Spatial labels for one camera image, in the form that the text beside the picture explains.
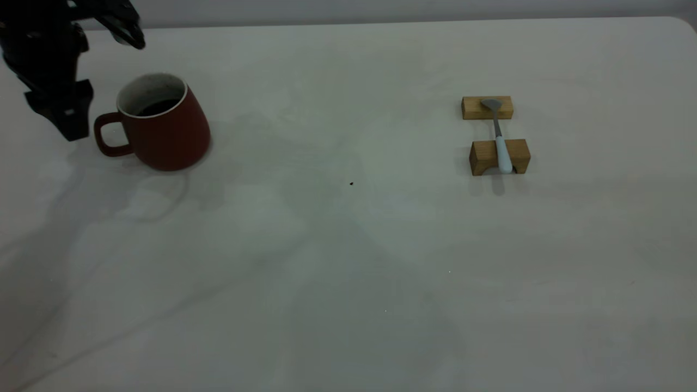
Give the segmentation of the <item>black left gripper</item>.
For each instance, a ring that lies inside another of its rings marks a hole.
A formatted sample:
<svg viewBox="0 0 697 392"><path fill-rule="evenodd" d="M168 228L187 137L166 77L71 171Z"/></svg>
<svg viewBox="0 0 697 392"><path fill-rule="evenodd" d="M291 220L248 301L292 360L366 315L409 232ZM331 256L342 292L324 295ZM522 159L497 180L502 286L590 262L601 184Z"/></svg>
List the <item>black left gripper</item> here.
<svg viewBox="0 0 697 392"><path fill-rule="evenodd" d="M2 1L2 56L32 91L30 108L45 117L67 141L89 137L90 81L76 81L79 56L89 49L75 21L94 19L114 39L146 47L141 18L130 1Z"/></svg>

